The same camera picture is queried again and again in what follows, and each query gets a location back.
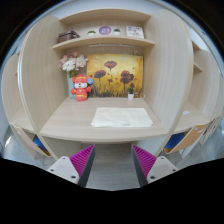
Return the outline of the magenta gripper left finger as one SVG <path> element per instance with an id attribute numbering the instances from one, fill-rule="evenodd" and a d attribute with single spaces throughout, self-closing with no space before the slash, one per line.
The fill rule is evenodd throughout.
<path id="1" fill-rule="evenodd" d="M 47 171 L 76 185 L 85 187 L 94 157 L 95 145 L 90 145 L 71 157 L 62 156 Z"/>

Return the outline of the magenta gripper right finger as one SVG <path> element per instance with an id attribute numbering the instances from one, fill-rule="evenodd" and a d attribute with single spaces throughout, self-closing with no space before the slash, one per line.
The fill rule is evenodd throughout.
<path id="1" fill-rule="evenodd" d="M 136 145 L 131 146 L 131 155 L 141 187 L 177 171 L 166 157 L 156 157 Z"/>

